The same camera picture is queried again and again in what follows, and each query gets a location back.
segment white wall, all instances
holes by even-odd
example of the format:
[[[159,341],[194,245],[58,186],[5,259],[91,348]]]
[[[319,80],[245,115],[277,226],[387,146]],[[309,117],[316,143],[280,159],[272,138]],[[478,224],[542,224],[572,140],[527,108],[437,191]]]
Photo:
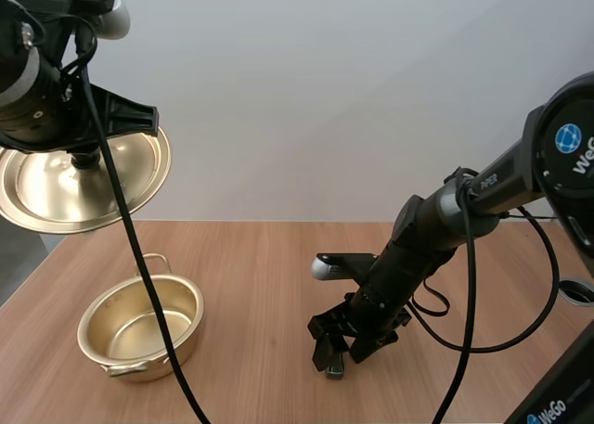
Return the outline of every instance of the white wall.
[[[125,1],[92,79],[174,150],[139,218],[392,221],[594,70],[591,0]]]

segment golden aluminum pot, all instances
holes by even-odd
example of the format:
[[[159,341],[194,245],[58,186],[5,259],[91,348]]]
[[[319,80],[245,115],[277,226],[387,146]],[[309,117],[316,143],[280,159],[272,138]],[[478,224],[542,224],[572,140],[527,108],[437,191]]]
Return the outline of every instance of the golden aluminum pot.
[[[175,352],[183,364],[196,345],[197,326],[204,300],[196,285],[171,274],[171,266],[160,254],[167,274],[151,276],[159,295]],[[172,372],[155,312],[138,275],[105,291],[88,307],[78,326],[78,344],[83,353],[107,374],[131,381],[161,378]]]

